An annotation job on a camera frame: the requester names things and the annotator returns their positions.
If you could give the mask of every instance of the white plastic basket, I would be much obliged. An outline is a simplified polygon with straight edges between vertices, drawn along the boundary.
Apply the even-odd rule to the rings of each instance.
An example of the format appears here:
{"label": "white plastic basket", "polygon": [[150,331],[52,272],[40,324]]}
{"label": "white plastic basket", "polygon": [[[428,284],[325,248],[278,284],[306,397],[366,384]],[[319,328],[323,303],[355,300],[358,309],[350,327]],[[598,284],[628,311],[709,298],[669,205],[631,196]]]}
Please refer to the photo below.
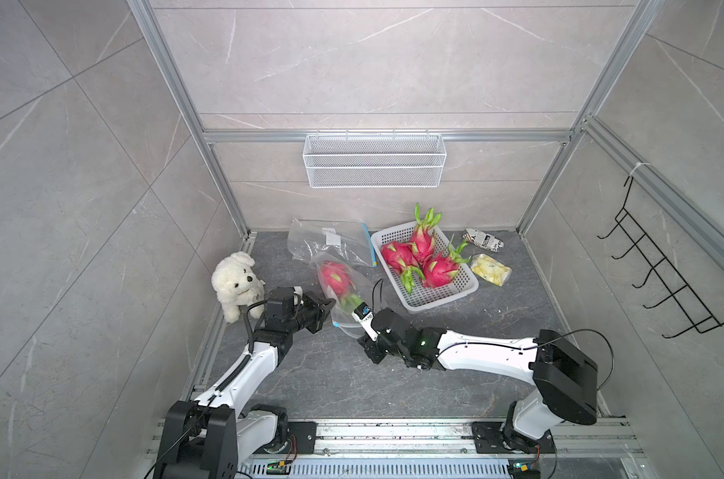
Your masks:
{"label": "white plastic basket", "polygon": [[[389,280],[394,286],[399,300],[401,300],[402,304],[407,308],[407,311],[416,313],[418,311],[430,310],[433,307],[441,306],[442,304],[465,297],[479,289],[479,281],[476,279],[476,276],[473,275],[471,268],[463,263],[460,265],[460,271],[454,280],[442,287],[433,289],[423,287],[420,278],[415,275],[412,294],[407,293],[407,290],[405,290],[401,281],[399,281],[398,274],[383,260],[380,249],[384,244],[388,244],[391,241],[398,241],[400,243],[409,242],[409,238],[412,236],[412,232],[417,224],[417,222],[410,222],[404,225],[393,226],[379,231],[371,237],[375,252],[378,254],[378,259],[381,264],[385,265],[386,274],[389,275]],[[436,237],[436,251],[446,251],[447,244],[449,243],[448,238],[439,226],[434,226],[432,231]]]}
{"label": "white plastic basket", "polygon": [[311,188],[435,187],[446,158],[429,133],[316,133],[304,144]]}

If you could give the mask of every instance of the red dragon fruit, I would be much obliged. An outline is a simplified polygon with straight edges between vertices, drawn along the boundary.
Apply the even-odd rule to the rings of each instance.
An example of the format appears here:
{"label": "red dragon fruit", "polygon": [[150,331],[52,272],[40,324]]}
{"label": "red dragon fruit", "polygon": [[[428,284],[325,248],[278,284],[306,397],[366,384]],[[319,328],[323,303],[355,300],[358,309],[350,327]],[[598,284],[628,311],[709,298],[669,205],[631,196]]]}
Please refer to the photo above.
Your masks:
{"label": "red dragon fruit", "polygon": [[430,257],[423,265],[423,286],[424,287],[440,287],[449,284],[458,275],[460,263],[467,263],[467,259],[460,257],[460,252],[468,244],[463,241],[457,249],[452,247],[452,243],[448,245],[449,254],[445,257],[439,254],[436,257]]}
{"label": "red dragon fruit", "polygon": [[399,281],[408,293],[412,293],[413,273],[423,278],[423,272],[412,255],[410,244],[392,241],[381,249],[383,260],[399,275]]}
{"label": "red dragon fruit", "polygon": [[414,219],[418,222],[418,225],[415,227],[414,232],[412,232],[412,236],[410,237],[410,242],[412,243],[412,255],[418,264],[423,265],[425,260],[434,254],[434,249],[436,248],[436,238],[434,238],[434,235],[429,233],[429,230],[439,223],[439,220],[442,219],[442,214],[439,213],[434,216],[434,209],[431,208],[425,214],[425,218],[421,220],[420,203],[415,203]]}
{"label": "red dragon fruit", "polygon": [[343,311],[354,311],[363,302],[354,291],[356,286],[351,282],[348,266],[333,261],[326,261],[319,268],[319,280],[323,287],[328,287],[338,298],[338,304]]}

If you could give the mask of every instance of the plush toy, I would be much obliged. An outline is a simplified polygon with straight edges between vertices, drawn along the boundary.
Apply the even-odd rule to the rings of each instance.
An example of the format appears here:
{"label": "plush toy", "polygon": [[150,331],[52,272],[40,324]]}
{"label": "plush toy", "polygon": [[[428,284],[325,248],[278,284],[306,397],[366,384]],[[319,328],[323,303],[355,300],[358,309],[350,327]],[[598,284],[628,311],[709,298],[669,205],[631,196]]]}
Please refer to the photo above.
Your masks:
{"label": "plush toy", "polygon": [[[249,306],[264,300],[264,282],[255,277],[252,269],[255,260],[249,254],[238,251],[224,258],[213,272],[213,289],[223,308],[223,317],[227,323],[239,319],[239,307]],[[261,317],[263,305],[250,310],[254,319]]]}

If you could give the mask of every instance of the black metal hook rack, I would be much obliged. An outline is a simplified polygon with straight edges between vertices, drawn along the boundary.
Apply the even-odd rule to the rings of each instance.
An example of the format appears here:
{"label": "black metal hook rack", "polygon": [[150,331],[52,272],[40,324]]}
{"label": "black metal hook rack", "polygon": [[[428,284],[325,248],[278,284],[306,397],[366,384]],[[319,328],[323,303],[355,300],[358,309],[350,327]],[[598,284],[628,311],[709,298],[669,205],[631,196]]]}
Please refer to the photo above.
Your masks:
{"label": "black metal hook rack", "polygon": [[[609,233],[607,233],[606,236],[603,236],[603,237],[598,236],[598,238],[602,239],[602,240],[609,238],[609,236],[613,232],[615,232],[615,230],[617,228],[620,228],[625,233],[625,236],[627,236],[627,238],[631,240],[632,245],[625,251],[625,253],[621,254],[620,256],[612,256],[612,258],[614,258],[616,260],[622,259],[625,257],[626,254],[628,254],[629,252],[631,252],[631,250],[633,250],[635,248],[641,254],[641,256],[644,258],[646,263],[650,266],[649,271],[647,272],[647,275],[644,278],[644,281],[641,284],[632,284],[632,286],[636,289],[644,287],[644,284],[647,283],[651,274],[654,273],[660,279],[660,282],[662,282],[663,286],[665,287],[665,289],[668,292],[668,295],[662,301],[660,301],[659,303],[653,304],[652,306],[647,306],[644,304],[643,305],[644,308],[646,308],[648,310],[653,309],[655,307],[660,306],[662,303],[664,303],[665,301],[668,301],[672,298],[673,301],[676,302],[678,307],[683,312],[683,315],[686,316],[687,320],[689,320],[689,322],[691,323],[691,326],[689,326],[688,328],[686,328],[685,330],[683,330],[679,333],[676,333],[676,334],[673,334],[670,336],[666,336],[663,334],[662,337],[667,338],[667,339],[674,338],[674,337],[680,336],[680,335],[684,334],[686,331],[690,331],[692,329],[696,330],[698,333],[707,333],[708,331],[711,331],[718,327],[723,326],[724,321],[720,321],[718,318],[716,318],[716,315],[713,314],[710,311],[710,309],[707,307],[707,305],[700,299],[700,296],[694,291],[692,286],[687,282],[686,278],[684,278],[683,275],[676,269],[676,266],[673,264],[673,262],[670,261],[670,259],[668,259],[667,255],[660,249],[659,246],[657,246],[657,243],[655,243],[654,240],[651,238],[651,236],[649,236],[646,233],[646,231],[641,226],[641,224],[639,224],[639,222],[636,221],[636,218],[634,218],[633,215],[631,215],[631,213],[625,208],[625,206],[627,205],[627,197],[631,194],[631,187],[633,187],[633,177],[632,176],[629,176],[625,180],[625,183],[623,184],[623,188],[626,185],[627,185],[627,191],[625,192],[625,200],[622,202],[622,208],[620,208],[620,211],[617,212],[617,215],[615,216],[615,221],[617,224],[615,225],[615,227],[612,228],[612,230]],[[641,236],[639,236],[638,239],[634,239],[630,235],[630,233],[627,232],[625,227],[622,225],[622,223],[624,222],[624,220],[626,218],[630,218],[631,221],[633,221],[633,223],[635,224],[635,226],[641,231]],[[638,243],[641,240],[643,240],[644,238],[646,238],[652,245],[654,245],[654,247],[657,249],[657,251],[660,252],[660,255],[662,256],[660,261],[657,261],[656,263],[652,263],[649,260],[649,257],[647,256],[646,252],[641,249],[641,246]],[[663,263],[667,263],[668,266],[673,268],[673,271],[675,271],[676,275],[681,280],[681,287],[678,287],[675,290],[672,290],[671,287],[668,286],[667,282],[665,281],[665,278],[663,278],[662,275],[660,274],[660,272],[657,270],[657,267],[659,267]],[[696,298],[696,300],[699,301],[700,305],[706,312],[706,317],[704,319],[702,319],[700,321],[694,321],[691,318],[691,316],[689,316],[689,313],[687,312],[687,310],[683,307],[681,302],[676,297],[676,295],[678,293],[680,293],[684,290],[688,290],[689,292],[691,292],[692,295],[694,296],[694,298]]]}

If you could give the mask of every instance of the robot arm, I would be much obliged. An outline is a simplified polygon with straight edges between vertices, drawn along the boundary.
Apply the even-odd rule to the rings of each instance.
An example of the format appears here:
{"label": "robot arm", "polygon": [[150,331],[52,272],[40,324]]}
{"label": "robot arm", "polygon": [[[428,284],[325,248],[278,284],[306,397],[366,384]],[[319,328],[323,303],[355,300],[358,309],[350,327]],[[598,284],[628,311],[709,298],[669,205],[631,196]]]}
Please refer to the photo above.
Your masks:
{"label": "robot arm", "polygon": [[284,408],[257,405],[247,416],[245,403],[274,371],[302,329],[322,329],[335,300],[322,300],[300,287],[279,287],[265,302],[264,325],[250,330],[248,344],[221,378],[193,401],[178,401],[168,411],[154,479],[221,477],[241,460],[264,447],[278,452],[288,439]]}
{"label": "robot arm", "polygon": [[474,369],[517,378],[536,387],[510,406],[503,436],[513,450],[529,452],[550,427],[596,422],[598,366],[555,331],[537,338],[501,340],[466,336],[443,328],[416,329],[390,309],[355,311],[366,336],[358,340],[376,364],[387,355],[417,369]]}

